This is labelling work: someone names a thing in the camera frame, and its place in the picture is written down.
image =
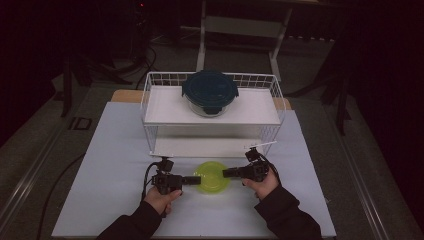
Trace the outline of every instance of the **table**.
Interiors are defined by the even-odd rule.
[[[160,160],[148,154],[140,104],[123,102],[138,101],[139,95],[141,91],[119,90],[107,103],[53,230],[54,237],[95,237],[117,217],[137,208],[145,170],[152,161]],[[280,172],[284,187],[300,200],[300,208],[320,224],[323,236],[335,236],[293,110],[288,110],[277,139],[267,158]],[[192,175],[205,161],[219,161],[227,167],[248,163],[242,158],[172,160],[172,173],[183,176]],[[224,192],[216,195],[201,194],[195,186],[183,186],[183,191],[183,197],[173,203],[173,213],[162,222],[154,238],[275,238],[253,209],[258,200],[239,179],[232,180]]]

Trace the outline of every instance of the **hand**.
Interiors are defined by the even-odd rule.
[[[159,213],[159,215],[162,214],[163,211],[165,211],[166,214],[170,214],[172,211],[172,201],[179,198],[181,194],[181,190],[175,190],[167,195],[161,195],[157,187],[153,186],[149,189],[143,201],[150,204]]]
[[[245,186],[253,189],[260,200],[263,200],[278,186],[277,177],[271,168],[269,168],[268,174],[262,182],[255,182],[247,178],[243,178],[242,182]]]

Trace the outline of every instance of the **bowl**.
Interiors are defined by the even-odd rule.
[[[222,170],[227,167],[215,161],[208,161],[200,164],[194,172],[194,176],[201,177],[201,184],[197,186],[200,192],[208,194],[216,194],[224,191],[228,183],[229,178],[224,178]]]
[[[223,114],[239,95],[236,83],[229,76],[212,70],[202,70],[188,77],[182,91],[191,110],[203,117]]]

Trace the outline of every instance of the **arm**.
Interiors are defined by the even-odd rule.
[[[120,216],[97,239],[150,239],[162,222],[160,214],[171,213],[171,202],[180,195],[180,190],[160,195],[157,188],[152,187],[132,215]]]
[[[278,183],[271,169],[263,182],[243,179],[243,184],[261,200],[255,209],[279,239],[322,239],[318,223],[298,208],[299,201]]]

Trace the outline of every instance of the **floor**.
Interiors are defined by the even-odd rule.
[[[165,40],[156,38],[148,50],[149,59],[156,55],[154,70],[195,71],[198,48],[188,41],[190,37],[179,46],[169,45]],[[283,93],[311,83],[331,46],[331,42],[286,40],[278,56]],[[125,64],[126,61],[117,60],[117,65]],[[222,72],[271,73],[266,52],[229,51],[219,46],[207,49],[205,68]],[[0,149],[1,208],[4,210],[17,185],[27,186],[23,193],[26,200],[14,206],[16,211],[8,218],[10,224],[2,223],[7,231],[1,239],[36,238],[43,207],[46,214],[40,239],[51,239],[80,161],[69,164],[87,150],[104,106],[114,91],[134,88],[144,71],[124,76],[133,82],[132,85],[117,85],[95,74],[91,87],[81,87],[74,82],[73,107],[66,118],[60,117],[62,102],[52,99]],[[53,80],[58,88],[61,78]],[[322,90],[316,89],[289,100],[299,118],[337,239],[424,239],[355,99],[348,98],[350,119],[345,121],[346,136],[340,136],[334,125],[335,105],[321,104]],[[70,128],[73,117],[91,118],[93,122],[88,130],[73,129]],[[36,161],[43,164],[33,177],[34,184],[20,182]],[[49,191],[59,177],[46,205]]]

